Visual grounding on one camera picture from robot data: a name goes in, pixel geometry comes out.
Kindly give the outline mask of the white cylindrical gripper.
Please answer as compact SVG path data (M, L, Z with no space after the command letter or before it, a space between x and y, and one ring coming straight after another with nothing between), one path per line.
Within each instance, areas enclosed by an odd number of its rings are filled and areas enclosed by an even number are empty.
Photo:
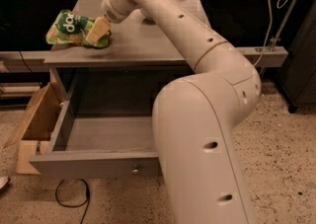
M86 41L90 44L96 43L111 29L111 23L121 23L137 8L138 5L132 0L103 0L101 10L106 17L98 17L95 20L86 35Z

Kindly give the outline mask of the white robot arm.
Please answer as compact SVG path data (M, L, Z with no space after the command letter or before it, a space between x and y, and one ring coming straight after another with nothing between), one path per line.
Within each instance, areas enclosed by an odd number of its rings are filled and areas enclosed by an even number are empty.
M193 73L155 99L152 126L175 224L256 224L232 143L233 128L255 108L261 80L231 43L174 0L104 0L120 23L143 9Z

